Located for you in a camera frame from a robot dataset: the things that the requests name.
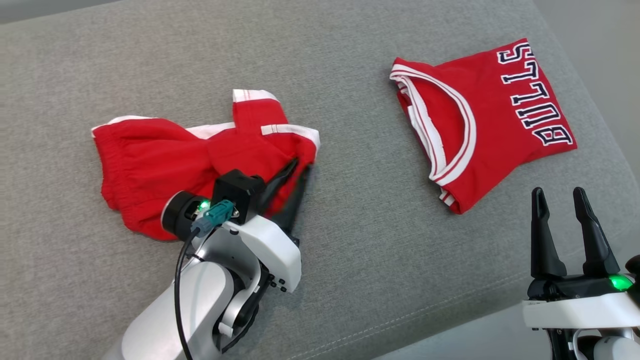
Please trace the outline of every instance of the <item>gray fabric cushion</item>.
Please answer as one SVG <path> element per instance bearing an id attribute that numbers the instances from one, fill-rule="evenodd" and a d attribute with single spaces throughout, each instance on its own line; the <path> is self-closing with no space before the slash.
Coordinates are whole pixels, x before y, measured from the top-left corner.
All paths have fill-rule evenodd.
<path id="1" fill-rule="evenodd" d="M 427 179 L 390 66 L 522 37 L 579 149 L 519 167 L 453 215 Z M 571 271 L 582 259 L 574 186 L 614 250 L 636 241 L 638 187 L 530 1 L 129 0 L 9 24 L 1 39 L 10 358 L 95 359 L 171 282 L 180 244 L 133 234 L 108 209 L 90 128 L 127 114 L 227 122 L 232 88 L 273 92 L 323 147 L 295 232 L 301 286 L 267 293 L 229 360 L 369 359 L 514 304 L 529 282 L 535 186 Z"/>

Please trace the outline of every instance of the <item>teal connector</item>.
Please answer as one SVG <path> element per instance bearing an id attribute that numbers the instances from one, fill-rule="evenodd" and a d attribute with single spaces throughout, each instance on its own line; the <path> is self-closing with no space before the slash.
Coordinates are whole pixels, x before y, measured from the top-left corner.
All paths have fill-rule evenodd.
<path id="1" fill-rule="evenodd" d="M 229 200 L 222 200 L 210 209 L 205 211 L 201 218 L 191 224 L 191 231 L 200 229 L 200 234 L 209 234 L 214 227 L 222 225 L 229 220 L 234 213 L 234 203 Z"/>

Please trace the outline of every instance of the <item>bulls jersey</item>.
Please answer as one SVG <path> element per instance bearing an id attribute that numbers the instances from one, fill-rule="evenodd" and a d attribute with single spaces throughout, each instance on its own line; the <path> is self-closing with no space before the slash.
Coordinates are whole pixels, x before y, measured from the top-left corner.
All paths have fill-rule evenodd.
<path id="1" fill-rule="evenodd" d="M 287 123 L 278 100 L 263 90 L 234 90 L 233 122 L 184 129 L 159 118 L 118 117 L 92 129 L 102 162 L 102 196 L 125 226 L 157 240 L 166 202 L 186 190 L 211 197 L 216 178 L 233 169 L 269 181 L 293 158 L 298 167 L 269 212 L 278 210 L 320 148 L 314 129 Z"/>
<path id="2" fill-rule="evenodd" d="M 577 148 L 527 39 L 438 66 L 398 58 L 390 78 L 457 214 L 520 164 Z"/>

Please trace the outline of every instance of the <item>basketball jersey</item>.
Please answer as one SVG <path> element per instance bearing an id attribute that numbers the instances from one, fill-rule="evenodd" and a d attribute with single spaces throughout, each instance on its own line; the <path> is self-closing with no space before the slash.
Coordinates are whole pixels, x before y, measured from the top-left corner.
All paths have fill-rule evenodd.
<path id="1" fill-rule="evenodd" d="M 319 133 L 288 124 L 273 94 L 233 91 L 233 122 L 184 129 L 160 118 L 124 116 L 92 129 L 102 162 L 102 196 L 127 228 L 157 240 L 166 202 L 181 191 L 210 198 L 216 178 L 233 169 L 269 181 L 293 158 L 298 166 L 268 214 L 280 209 L 301 171 L 313 163 Z"/>
<path id="2" fill-rule="evenodd" d="M 390 78 L 457 214 L 520 164 L 577 148 L 526 38 L 438 66 L 398 58 Z"/>

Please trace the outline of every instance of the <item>stitching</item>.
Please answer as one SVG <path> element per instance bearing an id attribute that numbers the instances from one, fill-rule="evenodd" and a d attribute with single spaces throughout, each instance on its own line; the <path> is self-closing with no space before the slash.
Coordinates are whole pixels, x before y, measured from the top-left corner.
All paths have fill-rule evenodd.
<path id="1" fill-rule="evenodd" d="M 570 253 L 566 254 L 566 255 L 565 255 L 565 257 L 572 257 L 573 255 L 576 255 L 578 252 L 581 252 L 581 251 L 583 251 L 583 249 L 581 249 L 581 248 L 577 248 L 576 250 L 574 250 L 574 251 L 572 251 L 572 252 L 570 252 Z M 296 357 L 299 357 L 299 356 L 302 356 L 302 355 L 308 354 L 308 353 L 310 353 L 310 352 L 315 352 L 316 350 L 320 350 L 320 349 L 322 349 L 322 348 L 325 348 L 325 347 L 331 346 L 331 345 L 333 345 L 333 344 L 335 344 L 335 343 L 339 343 L 339 342 L 341 342 L 341 341 L 343 341 L 343 340 L 347 340 L 347 339 L 350 339 L 350 338 L 352 338 L 352 337 L 354 337 L 354 336 L 358 336 L 358 335 L 360 335 L 360 334 L 364 334 L 365 332 L 369 332 L 369 331 L 371 331 L 371 330 L 373 330 L 373 329 L 377 329 L 378 327 L 385 326 L 385 325 L 388 325 L 388 324 L 390 324 L 390 323 L 394 323 L 394 322 L 396 322 L 396 321 L 398 321 L 398 320 L 402 320 L 403 318 L 406 318 L 406 317 L 408 317 L 408 316 L 414 315 L 414 314 L 416 314 L 416 313 L 420 313 L 421 311 L 424 311 L 424 310 L 430 309 L 430 308 L 432 308 L 432 307 L 435 307 L 435 306 L 438 306 L 438 305 L 445 304 L 445 303 L 450 302 L 450 301 L 452 301 L 452 300 L 454 300 L 454 299 L 457 299 L 457 298 L 460 298 L 460 297 L 464 297 L 464 296 L 467 296 L 467 295 L 471 295 L 471 294 L 473 294 L 473 293 L 480 292 L 480 291 L 482 291 L 482 290 L 484 290 L 484 289 L 487 289 L 487 288 L 489 288 L 490 286 L 493 286 L 493 285 L 495 285 L 495 284 L 497 284 L 497 283 L 499 283 L 499 282 L 503 282 L 503 281 L 505 281 L 505 280 L 512 279 L 512 280 L 509 280 L 508 282 L 505 282 L 504 284 L 501 284 L 501 286 L 505 286 L 505 285 L 508 285 L 508 284 L 512 284 L 512 283 L 514 283 L 514 282 L 517 282 L 517 281 L 519 281 L 519 280 L 523 279 L 525 276 L 521 276 L 522 274 L 528 274 L 528 271 L 523 271 L 523 272 L 519 272 L 519 273 L 516 273 L 516 274 L 514 274 L 514 275 L 511 275 L 511 276 L 507 276 L 507 277 L 505 277 L 505 278 L 503 278 L 503 279 L 500 279 L 500 280 L 497 280 L 497 281 L 491 282 L 490 284 L 487 284 L 487 285 L 485 285 L 485 286 L 483 286 L 483 287 L 481 287 L 481 288 L 474 289 L 474 290 L 471 290 L 471 291 L 467 291 L 466 293 L 462 293 L 462 294 L 456 295 L 456 296 L 454 296 L 454 297 L 452 297 L 452 298 L 449 298 L 449 299 L 447 299 L 447 300 L 443 300 L 443 301 L 441 301 L 441 302 L 439 302 L 439 303 L 437 303 L 437 304 L 433 304 L 433 305 L 429 305 L 429 306 L 427 306 L 427 307 L 423 307 L 423 308 L 422 308 L 422 309 L 420 309 L 420 310 L 416 310 L 416 311 L 414 311 L 414 312 L 412 312 L 412 313 L 409 313 L 409 314 L 407 314 L 407 315 L 400 316 L 400 317 L 399 317 L 399 318 L 397 318 L 397 319 L 387 321 L 387 322 L 382 323 L 382 324 L 380 324 L 380 325 L 377 325 L 377 326 L 371 327 L 371 328 L 369 328 L 369 329 L 367 329 L 367 330 L 363 330 L 363 331 L 357 332 L 357 333 L 352 334 L 352 335 L 349 335 L 349 336 L 345 336 L 345 337 L 344 337 L 344 338 L 342 338 L 342 339 L 338 339 L 338 340 L 332 341 L 332 342 L 330 342 L 330 343 L 328 343 L 328 344 L 322 345 L 321 347 L 313 348 L 313 349 L 311 349 L 311 350 L 308 350 L 308 351 L 302 352 L 302 353 L 300 353 L 300 354 L 298 354 L 298 355 L 295 355 L 295 356 L 292 356 L 292 357 L 288 358 L 287 360 L 292 360 L 292 359 L 295 359 Z M 369 336 L 372 336 L 372 335 L 377 334 L 377 333 L 379 333 L 379 332 L 383 332 L 383 331 L 385 331 L 385 330 L 392 329 L 392 328 L 397 327 L 397 326 L 399 326 L 399 325 L 402 325 L 402 324 L 404 324 L 404 323 L 406 323 L 406 322 L 410 322 L 410 321 L 412 321 L 412 320 L 419 319 L 419 318 L 421 318 L 421 317 L 423 317 L 423 316 L 426 316 L 426 315 L 428 315 L 428 314 L 434 313 L 434 312 L 439 311 L 439 310 L 434 310 L 434 311 L 430 311 L 430 312 L 428 312 L 428 313 L 421 314 L 421 315 L 419 315 L 419 316 L 416 316 L 415 318 L 411 318 L 411 319 L 405 320 L 405 321 L 403 321 L 403 322 L 401 322 L 401 323 L 397 323 L 397 324 L 395 324 L 395 325 L 391 325 L 390 327 L 386 327 L 386 328 L 384 328 L 384 329 L 380 329 L 380 330 L 378 330 L 378 331 L 376 331 L 376 332 L 372 332 L 371 334 L 368 334 L 368 335 L 362 336 L 361 338 L 353 339 L 353 340 L 348 341 L 348 342 L 346 342 L 346 343 L 344 343 L 344 344 L 341 344 L 341 345 L 338 345 L 338 346 L 336 346 L 336 347 L 329 348 L 329 349 L 327 349 L 327 350 L 325 350 L 325 351 L 319 352 L 319 353 L 318 353 L 318 354 L 316 354 L 316 355 L 313 355 L 313 356 L 310 356 L 310 357 L 306 357 L 306 358 L 304 358 L 304 359 L 302 359 L 302 360 L 309 360 L 309 359 L 311 359 L 311 358 L 313 358 L 313 357 L 316 357 L 316 356 L 318 356 L 318 355 L 324 354 L 325 352 L 329 352 L 329 351 L 335 350 L 335 349 L 337 349 L 337 348 L 339 348 L 339 347 L 343 347 L 344 345 L 347 345 L 347 344 L 353 343 L 353 342 L 355 342 L 355 341 L 358 341 L 358 340 L 362 340 L 362 339 L 368 338 Z"/>
<path id="2" fill-rule="evenodd" d="M 501 284 L 499 287 L 502 287 L 502 286 L 505 286 L 505 285 L 512 284 L 512 283 L 517 282 L 517 281 L 519 281 L 519 280 L 522 280 L 522 279 L 524 279 L 524 278 L 526 278 L 526 276 L 518 277 L 518 278 L 513 279 L 513 280 L 511 280 L 511 281 L 505 282 L 504 284 Z M 397 323 L 397 324 L 392 325 L 392 326 L 390 326 L 390 327 L 386 327 L 386 328 L 384 328 L 384 329 L 380 329 L 380 330 L 378 330 L 378 331 L 376 331 L 376 332 L 372 332 L 372 333 L 370 333 L 369 335 L 362 336 L 361 338 L 353 339 L 353 340 L 348 341 L 348 342 L 346 342 L 346 343 L 344 343 L 344 344 L 340 344 L 340 345 L 338 345 L 338 346 L 336 346 L 336 347 L 329 348 L 329 349 L 327 349 L 327 350 L 325 350 L 325 351 L 323 351 L 323 352 L 319 352 L 319 353 L 317 353 L 316 355 L 306 357 L 306 358 L 304 358 L 304 359 L 302 359 L 302 360 L 309 360 L 309 359 L 312 359 L 313 357 L 316 357 L 316 356 L 322 355 L 322 354 L 324 354 L 325 352 L 333 351 L 333 350 L 335 350 L 335 349 L 337 349 L 337 348 L 339 348 L 339 347 L 343 347 L 344 345 L 349 345 L 350 343 L 354 343 L 354 342 L 356 342 L 356 341 L 358 341 L 358 340 L 362 340 L 362 339 L 368 338 L 369 336 L 373 336 L 373 335 L 375 335 L 375 334 L 378 334 L 378 333 L 380 333 L 380 332 L 387 331 L 387 330 L 389 330 L 389 329 L 393 329 L 394 327 L 400 326 L 400 325 L 402 325 L 402 324 L 404 324 L 404 323 L 408 323 L 408 322 L 411 322 L 411 321 L 417 320 L 417 319 L 422 318 L 422 317 L 425 317 L 425 316 L 427 316 L 427 315 L 429 315 L 429 314 L 437 313 L 438 311 L 444 310 L 445 308 L 447 308 L 447 307 L 449 307 L 449 306 L 451 306 L 451 305 L 453 305 L 453 304 L 450 304 L 450 305 L 448 305 L 448 306 L 446 306 L 446 307 L 443 307 L 442 309 L 437 309 L 437 310 L 429 311 L 428 313 L 424 313 L 424 314 L 418 315 L 418 316 L 416 316 L 415 318 L 407 319 L 407 320 L 405 320 L 405 321 L 403 321 L 403 322 Z"/>
<path id="3" fill-rule="evenodd" d="M 314 349 L 312 349 L 312 350 L 309 350 L 309 351 L 306 351 L 306 352 L 300 353 L 300 354 L 298 354 L 298 355 L 292 356 L 292 357 L 288 358 L 287 360 L 295 359 L 295 358 L 296 358 L 296 357 L 298 357 L 298 356 L 302 356 L 302 355 L 308 354 L 308 353 L 310 353 L 310 352 L 314 352 L 314 351 L 316 351 L 316 350 L 320 350 L 320 349 L 325 348 L 325 347 L 327 347 L 327 346 L 330 346 L 330 345 L 333 345 L 333 344 L 335 344 L 335 343 L 338 343 L 338 342 L 340 342 L 340 341 L 342 341 L 342 340 L 346 340 L 346 339 L 352 338 L 353 336 L 358 336 L 358 335 L 363 334 L 363 333 L 365 333 L 365 332 L 369 332 L 369 331 L 371 331 L 371 330 L 373 330 L 373 329 L 377 329 L 378 327 L 381 327 L 381 326 L 384 326 L 384 325 L 388 325 L 388 324 L 393 323 L 393 322 L 396 322 L 396 321 L 398 321 L 398 320 L 402 320 L 403 318 L 406 318 L 407 316 L 411 316 L 411 315 L 414 315 L 414 314 L 416 314 L 416 313 L 420 313 L 421 311 L 424 311 L 424 310 L 426 310 L 426 309 L 430 309 L 430 308 L 432 308 L 432 307 L 435 307 L 435 306 L 438 306 L 438 305 L 441 305 L 441 304 L 445 304 L 446 302 L 449 302 L 449 301 L 451 301 L 451 300 L 457 299 L 457 298 L 459 298 L 459 297 L 463 297 L 463 296 L 467 296 L 467 295 L 470 295 L 470 294 L 476 293 L 476 292 L 478 292 L 478 291 L 481 291 L 481 290 L 484 290 L 484 289 L 486 289 L 486 288 L 489 288 L 490 286 L 493 286 L 493 285 L 497 284 L 498 282 L 502 282 L 502 281 L 505 281 L 505 280 L 508 280 L 508 279 L 511 279 L 511 278 L 514 278 L 514 277 L 517 277 L 517 276 L 521 276 L 522 274 L 526 274 L 526 273 L 527 273 L 527 272 L 520 272 L 520 273 L 517 273 L 517 274 L 515 274 L 515 275 L 511 275 L 511 276 L 509 276 L 509 277 L 505 277 L 505 278 L 503 278 L 503 279 L 500 279 L 500 280 L 498 280 L 498 281 L 491 282 L 490 284 L 484 285 L 482 288 L 478 288 L 478 289 L 474 289 L 474 290 L 471 290 L 471 291 L 467 291 L 467 292 L 465 292 L 465 293 L 462 293 L 462 294 L 456 295 L 456 296 L 454 296 L 454 297 L 452 297 L 452 298 L 449 298 L 449 299 L 447 299 L 447 300 L 443 300 L 443 301 L 441 301 L 441 302 L 439 302 L 439 303 L 437 303 L 437 304 L 433 304 L 433 305 L 429 305 L 429 306 L 427 306 L 427 307 L 423 307 L 422 309 L 420 309 L 420 310 L 416 310 L 416 311 L 414 311 L 414 312 L 412 312 L 412 313 L 409 313 L 409 314 L 407 314 L 407 315 L 400 316 L 399 318 L 396 318 L 396 319 L 393 319 L 393 320 L 387 321 L 387 322 L 385 322 L 385 323 L 382 323 L 382 324 L 377 325 L 377 326 L 374 326 L 374 327 L 370 327 L 370 328 L 368 328 L 367 330 L 363 330 L 363 331 L 360 331 L 360 332 L 356 332 L 355 334 L 352 334 L 352 335 L 346 336 L 346 337 L 344 337 L 344 338 L 342 338 L 342 339 L 338 339 L 338 340 L 332 341 L 332 342 L 330 342 L 330 343 L 328 343 L 328 344 L 326 344 L 326 345 L 323 345 L 323 346 L 321 346 L 321 347 L 317 347 L 317 348 L 314 348 Z"/>

